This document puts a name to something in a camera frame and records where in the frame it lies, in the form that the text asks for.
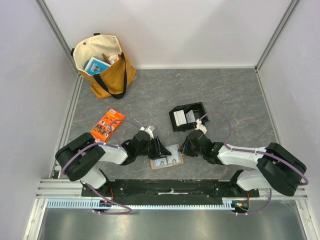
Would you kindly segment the silver credit card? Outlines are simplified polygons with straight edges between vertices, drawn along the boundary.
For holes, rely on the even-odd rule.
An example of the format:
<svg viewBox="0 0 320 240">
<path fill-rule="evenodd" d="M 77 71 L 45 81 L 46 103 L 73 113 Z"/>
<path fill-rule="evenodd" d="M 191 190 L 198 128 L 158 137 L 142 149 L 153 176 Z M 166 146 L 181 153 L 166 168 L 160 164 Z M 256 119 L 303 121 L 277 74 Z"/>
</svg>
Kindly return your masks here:
<svg viewBox="0 0 320 240">
<path fill-rule="evenodd" d="M 153 162 L 153 166 L 154 166 L 156 169 L 166 167 L 166 166 L 169 164 L 167 157 L 162 157 L 162 158 L 154 159 L 152 162 Z"/>
</svg>

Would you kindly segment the black plastic bin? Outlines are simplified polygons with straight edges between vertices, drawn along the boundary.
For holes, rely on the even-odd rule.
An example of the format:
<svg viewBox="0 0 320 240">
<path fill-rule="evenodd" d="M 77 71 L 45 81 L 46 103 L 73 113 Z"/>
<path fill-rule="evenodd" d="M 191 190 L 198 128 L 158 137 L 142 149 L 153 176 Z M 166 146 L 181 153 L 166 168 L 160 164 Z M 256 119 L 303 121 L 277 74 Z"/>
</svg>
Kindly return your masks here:
<svg viewBox="0 0 320 240">
<path fill-rule="evenodd" d="M 187 124 L 176 126 L 174 112 L 180 110 L 184 111 Z M 205 114 L 206 111 L 202 102 L 178 105 L 169 112 L 169 118 L 171 121 L 172 129 L 174 132 L 185 132 L 188 130 L 195 129 L 196 120 L 202 118 Z"/>
</svg>

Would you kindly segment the brown leather card holder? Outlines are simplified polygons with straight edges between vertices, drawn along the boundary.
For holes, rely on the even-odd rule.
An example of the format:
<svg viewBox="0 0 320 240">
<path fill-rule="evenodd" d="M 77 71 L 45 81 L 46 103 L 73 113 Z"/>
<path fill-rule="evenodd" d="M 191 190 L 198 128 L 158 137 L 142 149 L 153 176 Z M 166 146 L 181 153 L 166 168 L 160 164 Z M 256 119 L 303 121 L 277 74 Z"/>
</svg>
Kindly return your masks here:
<svg viewBox="0 0 320 240">
<path fill-rule="evenodd" d="M 150 161 L 150 165 L 151 165 L 151 169 L 152 170 L 158 170 L 158 169 L 162 169 L 162 168 L 173 167 L 173 166 L 180 165 L 180 164 L 184 163 L 183 155 L 179 151 L 180 146 L 178 144 L 169 145 L 169 146 L 166 146 L 165 148 L 168 149 L 171 152 L 170 156 L 166 156 L 167 160 L 168 160 L 168 165 L 165 166 L 165 167 L 161 167 L 161 168 L 155 168 L 154 164 L 153 164 L 153 160 L 151 160 Z"/>
</svg>

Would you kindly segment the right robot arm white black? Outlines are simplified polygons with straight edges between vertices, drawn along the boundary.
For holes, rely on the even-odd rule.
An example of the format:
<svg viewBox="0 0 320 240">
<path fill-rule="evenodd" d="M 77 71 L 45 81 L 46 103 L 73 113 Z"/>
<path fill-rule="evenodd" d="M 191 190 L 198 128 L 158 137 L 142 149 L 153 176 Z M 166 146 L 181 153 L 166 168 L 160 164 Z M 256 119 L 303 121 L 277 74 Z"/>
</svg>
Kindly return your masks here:
<svg viewBox="0 0 320 240">
<path fill-rule="evenodd" d="M 280 144 L 272 142 L 267 147 L 249 148 L 212 142 L 203 131 L 189 133 L 180 147 L 189 157 L 201 156 L 210 164 L 243 167 L 232 177 L 229 191 L 235 197 L 253 189 L 273 189 L 292 197 L 304 179 L 307 167 Z"/>
</svg>

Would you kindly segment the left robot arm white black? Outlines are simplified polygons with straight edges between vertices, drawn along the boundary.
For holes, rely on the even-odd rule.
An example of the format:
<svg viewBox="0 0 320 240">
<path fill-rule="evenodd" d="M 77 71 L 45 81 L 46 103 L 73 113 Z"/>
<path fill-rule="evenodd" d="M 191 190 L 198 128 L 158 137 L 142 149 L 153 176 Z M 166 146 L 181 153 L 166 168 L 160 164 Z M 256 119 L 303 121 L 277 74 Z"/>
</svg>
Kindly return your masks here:
<svg viewBox="0 0 320 240">
<path fill-rule="evenodd" d="M 85 132 L 59 149 L 55 159 L 61 166 L 61 173 L 71 182 L 81 181 L 88 184 L 98 196 L 103 197 L 110 192 L 110 184 L 103 171 L 96 169 L 97 163 L 126 166 L 140 156 L 157 160 L 171 155 L 150 129 L 142 128 L 133 138 L 121 145 L 97 141 L 91 133 Z"/>
</svg>

